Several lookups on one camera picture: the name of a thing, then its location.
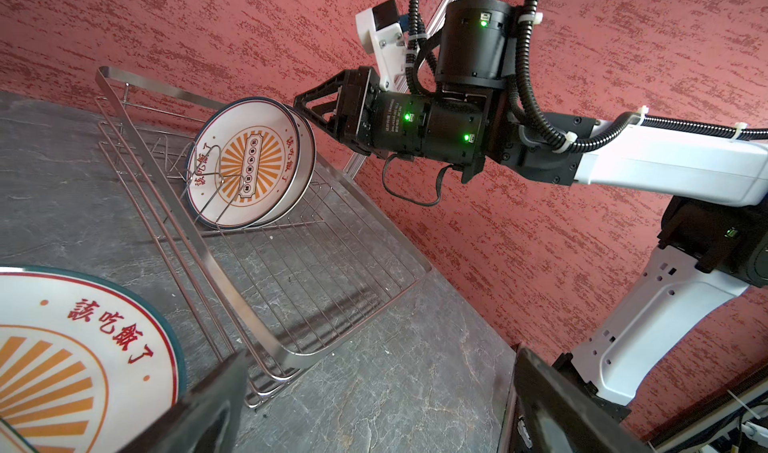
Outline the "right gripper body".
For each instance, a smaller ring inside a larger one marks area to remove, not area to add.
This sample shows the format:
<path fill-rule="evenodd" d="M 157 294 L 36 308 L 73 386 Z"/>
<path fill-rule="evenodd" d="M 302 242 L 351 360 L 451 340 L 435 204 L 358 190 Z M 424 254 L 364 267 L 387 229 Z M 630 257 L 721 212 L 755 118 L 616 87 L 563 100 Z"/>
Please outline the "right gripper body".
<path fill-rule="evenodd" d="M 372 116 L 379 95 L 380 78 L 373 67 L 345 70 L 338 79 L 335 106 L 335 140 L 355 153 L 370 156 Z"/>

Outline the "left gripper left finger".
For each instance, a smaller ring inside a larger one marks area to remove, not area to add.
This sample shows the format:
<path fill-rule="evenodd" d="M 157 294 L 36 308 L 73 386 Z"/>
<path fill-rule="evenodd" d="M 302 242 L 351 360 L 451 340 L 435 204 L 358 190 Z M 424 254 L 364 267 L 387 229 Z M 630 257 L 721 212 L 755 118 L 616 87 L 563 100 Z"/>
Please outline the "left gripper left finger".
<path fill-rule="evenodd" d="M 245 353 L 230 355 L 122 450 L 231 452 L 244 407 L 247 372 Z"/>

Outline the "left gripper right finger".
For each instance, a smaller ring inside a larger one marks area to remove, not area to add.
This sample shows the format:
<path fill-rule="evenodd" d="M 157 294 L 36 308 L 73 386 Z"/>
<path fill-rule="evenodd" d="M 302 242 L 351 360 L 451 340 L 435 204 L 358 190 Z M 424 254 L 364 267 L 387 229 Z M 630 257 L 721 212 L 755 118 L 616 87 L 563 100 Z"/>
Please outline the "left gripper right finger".
<path fill-rule="evenodd" d="M 651 449 L 528 348 L 514 367 L 519 452 L 649 452 Z"/>

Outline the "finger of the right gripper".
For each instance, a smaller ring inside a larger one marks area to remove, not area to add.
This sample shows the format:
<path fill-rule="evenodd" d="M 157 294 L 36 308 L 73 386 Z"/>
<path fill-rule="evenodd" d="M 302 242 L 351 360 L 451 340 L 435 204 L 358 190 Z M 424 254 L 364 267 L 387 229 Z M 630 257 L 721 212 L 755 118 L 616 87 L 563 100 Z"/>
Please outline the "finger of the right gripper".
<path fill-rule="evenodd" d="M 348 76 L 348 71 L 344 70 L 320 86 L 298 94 L 293 100 L 293 108 L 303 118 L 332 138 L 340 137 L 340 95 Z"/>

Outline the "small red patterned plate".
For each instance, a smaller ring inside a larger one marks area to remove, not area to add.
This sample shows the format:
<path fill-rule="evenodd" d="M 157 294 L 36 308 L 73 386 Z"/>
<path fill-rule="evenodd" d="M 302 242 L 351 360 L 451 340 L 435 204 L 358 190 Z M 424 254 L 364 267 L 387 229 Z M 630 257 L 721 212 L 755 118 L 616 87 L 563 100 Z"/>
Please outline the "small red patterned plate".
<path fill-rule="evenodd" d="M 180 342 L 138 295 L 82 273 L 2 267 L 2 451 L 116 452 L 185 388 Z"/>

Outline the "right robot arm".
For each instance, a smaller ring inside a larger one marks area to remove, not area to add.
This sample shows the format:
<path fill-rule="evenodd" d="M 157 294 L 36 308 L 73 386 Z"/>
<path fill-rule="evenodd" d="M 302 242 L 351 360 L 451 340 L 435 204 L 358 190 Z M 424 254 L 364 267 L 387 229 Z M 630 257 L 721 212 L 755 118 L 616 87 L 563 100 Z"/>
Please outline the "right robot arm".
<path fill-rule="evenodd" d="M 296 110 L 338 143 L 421 157 L 464 181 L 487 161 L 525 179 L 667 194 L 658 243 L 628 295 L 555 367 L 616 420 L 651 369 L 703 318 L 767 284 L 767 133 L 655 117 L 544 113 L 525 90 L 529 8 L 457 0 L 443 27 L 405 24 L 393 2 L 357 16 L 373 67 L 299 94 Z"/>

